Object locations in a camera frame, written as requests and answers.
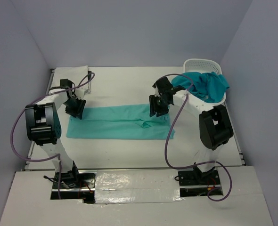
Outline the light mint t-shirt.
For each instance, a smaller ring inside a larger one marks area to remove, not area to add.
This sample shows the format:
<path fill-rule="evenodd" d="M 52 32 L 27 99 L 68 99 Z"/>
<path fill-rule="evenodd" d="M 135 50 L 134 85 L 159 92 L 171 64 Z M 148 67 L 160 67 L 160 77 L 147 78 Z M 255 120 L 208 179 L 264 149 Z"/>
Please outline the light mint t-shirt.
<path fill-rule="evenodd" d="M 73 139 L 165 140 L 168 114 L 150 117 L 148 104 L 88 107 L 82 119 L 70 117 L 66 137 Z"/>

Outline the white and green t-shirt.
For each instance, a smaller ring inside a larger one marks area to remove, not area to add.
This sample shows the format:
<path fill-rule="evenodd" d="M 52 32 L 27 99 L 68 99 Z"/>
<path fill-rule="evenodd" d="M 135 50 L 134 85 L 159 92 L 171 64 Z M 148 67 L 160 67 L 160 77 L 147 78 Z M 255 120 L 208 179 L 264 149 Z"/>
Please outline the white and green t-shirt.
<path fill-rule="evenodd" d="M 53 70 L 53 74 L 51 87 L 59 86 L 61 79 L 68 79 L 74 83 L 74 88 L 86 83 L 92 77 L 91 71 L 87 65 L 79 67 L 57 67 Z"/>

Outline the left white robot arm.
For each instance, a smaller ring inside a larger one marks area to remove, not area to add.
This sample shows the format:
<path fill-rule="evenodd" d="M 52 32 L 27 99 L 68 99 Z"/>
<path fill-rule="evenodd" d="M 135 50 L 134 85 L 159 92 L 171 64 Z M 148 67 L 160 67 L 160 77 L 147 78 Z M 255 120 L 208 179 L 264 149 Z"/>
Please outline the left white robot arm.
<path fill-rule="evenodd" d="M 56 172 L 55 181 L 69 188 L 78 186 L 81 176 L 60 140 L 62 129 L 57 111 L 64 105 L 66 114 L 81 120 L 86 104 L 85 100 L 71 90 L 72 85 L 73 82 L 69 79 L 61 79 L 59 86 L 52 87 L 48 96 L 25 107 L 29 140 L 52 158 Z"/>

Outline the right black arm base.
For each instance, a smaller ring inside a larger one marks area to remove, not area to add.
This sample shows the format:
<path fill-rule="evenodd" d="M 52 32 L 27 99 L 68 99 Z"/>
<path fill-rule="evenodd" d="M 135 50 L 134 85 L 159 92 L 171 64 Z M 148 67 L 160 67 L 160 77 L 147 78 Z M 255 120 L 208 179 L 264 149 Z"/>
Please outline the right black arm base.
<path fill-rule="evenodd" d="M 182 170 L 174 177 L 180 186 L 218 186 L 221 184 L 218 171 L 212 167 L 207 172 L 202 172 L 198 167 Z"/>

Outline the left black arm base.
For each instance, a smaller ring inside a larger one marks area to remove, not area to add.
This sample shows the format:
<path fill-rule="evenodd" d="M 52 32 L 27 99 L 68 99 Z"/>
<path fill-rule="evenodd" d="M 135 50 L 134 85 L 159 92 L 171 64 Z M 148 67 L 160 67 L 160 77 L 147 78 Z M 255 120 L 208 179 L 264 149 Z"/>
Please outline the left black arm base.
<path fill-rule="evenodd" d="M 60 189 L 88 189 L 90 192 L 95 188 L 96 173 L 80 171 L 76 166 L 67 173 L 61 174 Z"/>

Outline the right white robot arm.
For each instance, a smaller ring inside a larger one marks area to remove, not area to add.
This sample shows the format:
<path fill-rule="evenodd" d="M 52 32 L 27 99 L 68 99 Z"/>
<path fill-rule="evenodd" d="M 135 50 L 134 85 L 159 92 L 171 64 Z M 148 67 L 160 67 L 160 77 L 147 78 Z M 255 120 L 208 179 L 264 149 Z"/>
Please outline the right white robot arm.
<path fill-rule="evenodd" d="M 149 96 L 149 116 L 160 117 L 169 113 L 171 105 L 179 106 L 172 126 L 175 125 L 182 110 L 198 119 L 199 138 L 202 149 L 199 150 L 197 161 L 192 166 L 198 168 L 193 172 L 193 179 L 198 184 L 204 184 L 213 171 L 221 147 L 228 143 L 234 132 L 227 109 L 222 104 L 207 103 L 185 87 L 173 86 L 166 76 L 159 78 L 154 84 L 155 94 Z"/>

